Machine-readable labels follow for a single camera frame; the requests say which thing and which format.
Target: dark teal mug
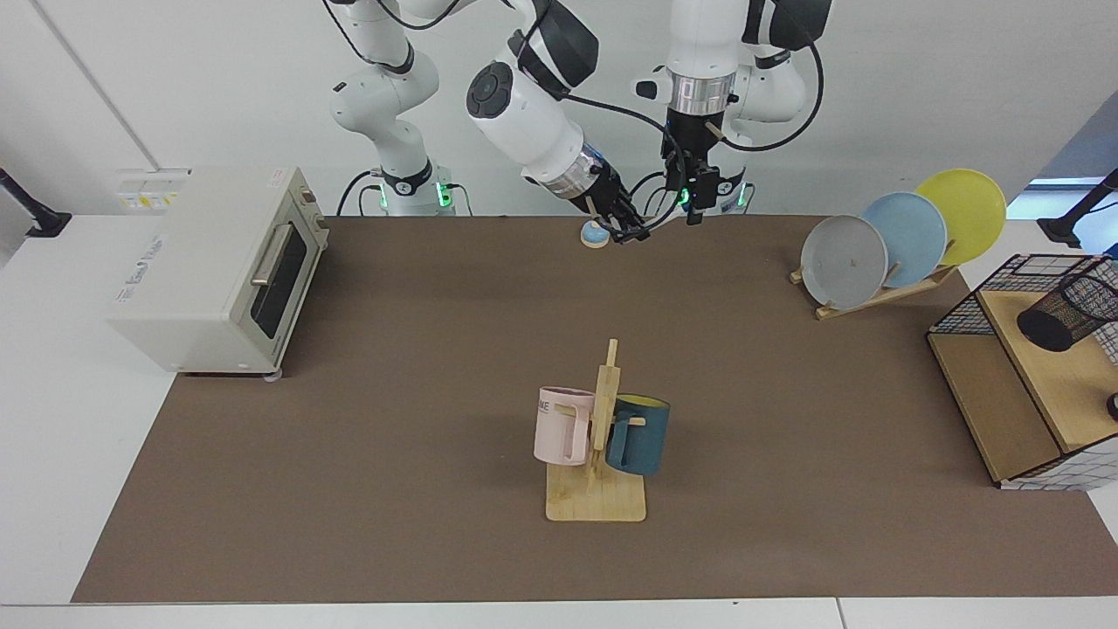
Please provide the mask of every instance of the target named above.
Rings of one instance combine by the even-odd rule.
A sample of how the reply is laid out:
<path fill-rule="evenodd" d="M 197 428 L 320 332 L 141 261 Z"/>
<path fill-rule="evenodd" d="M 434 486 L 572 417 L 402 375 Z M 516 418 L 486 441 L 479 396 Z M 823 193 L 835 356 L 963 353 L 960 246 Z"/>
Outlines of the dark teal mug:
<path fill-rule="evenodd" d="M 606 463 L 615 470 L 652 476 L 660 470 L 671 404 L 646 395 L 623 393 L 614 406 L 614 430 Z"/>

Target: brown table mat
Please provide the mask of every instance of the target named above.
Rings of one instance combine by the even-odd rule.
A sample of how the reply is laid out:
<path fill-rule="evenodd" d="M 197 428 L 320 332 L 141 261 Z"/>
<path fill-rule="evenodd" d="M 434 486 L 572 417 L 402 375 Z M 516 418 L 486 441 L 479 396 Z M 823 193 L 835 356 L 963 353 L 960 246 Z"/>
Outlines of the brown table mat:
<path fill-rule="evenodd" d="M 75 602 L 1118 594 L 1079 493 L 994 489 L 923 333 L 818 323 L 818 220 L 334 219 L 276 384 L 179 378 Z M 672 402 L 642 524 L 553 524 L 537 389 Z"/>

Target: sticker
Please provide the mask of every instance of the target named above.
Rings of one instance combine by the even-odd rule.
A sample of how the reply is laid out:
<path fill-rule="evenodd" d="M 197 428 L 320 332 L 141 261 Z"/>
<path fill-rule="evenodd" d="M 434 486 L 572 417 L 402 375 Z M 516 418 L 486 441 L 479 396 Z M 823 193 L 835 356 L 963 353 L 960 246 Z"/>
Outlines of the sticker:
<path fill-rule="evenodd" d="M 283 180 L 287 178 L 286 168 L 277 168 L 272 172 L 272 179 L 268 179 L 268 188 L 278 188 L 283 185 Z"/>
<path fill-rule="evenodd" d="M 143 278 L 148 276 L 148 270 L 151 269 L 151 264 L 159 255 L 163 247 L 167 245 L 167 234 L 160 234 L 151 239 L 151 244 L 144 249 L 140 259 L 136 260 L 135 265 L 132 267 L 132 271 L 129 274 L 127 278 L 124 279 L 124 285 L 121 286 L 120 292 L 116 293 L 116 297 L 113 299 L 116 303 L 126 303 L 136 293 L 136 288 L 140 287 L 140 283 Z"/>

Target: black wire mesh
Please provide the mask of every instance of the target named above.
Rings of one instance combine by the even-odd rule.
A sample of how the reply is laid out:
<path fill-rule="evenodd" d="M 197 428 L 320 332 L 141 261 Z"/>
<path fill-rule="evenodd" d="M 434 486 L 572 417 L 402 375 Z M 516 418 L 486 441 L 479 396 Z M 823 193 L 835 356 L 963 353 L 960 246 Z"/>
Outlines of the black wire mesh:
<path fill-rule="evenodd" d="M 1081 273 L 1064 277 L 1017 316 L 1021 333 L 1050 352 L 1065 352 L 1112 322 L 1118 322 L 1118 289 Z"/>

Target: pink mug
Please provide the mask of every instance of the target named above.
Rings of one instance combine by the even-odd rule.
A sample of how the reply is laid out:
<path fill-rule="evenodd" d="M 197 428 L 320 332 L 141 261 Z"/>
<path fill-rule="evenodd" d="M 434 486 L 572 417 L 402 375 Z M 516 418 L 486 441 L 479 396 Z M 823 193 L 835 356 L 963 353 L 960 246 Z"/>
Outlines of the pink mug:
<path fill-rule="evenodd" d="M 536 411 L 536 458 L 555 466 L 581 466 L 590 449 L 594 394 L 578 389 L 544 387 Z"/>

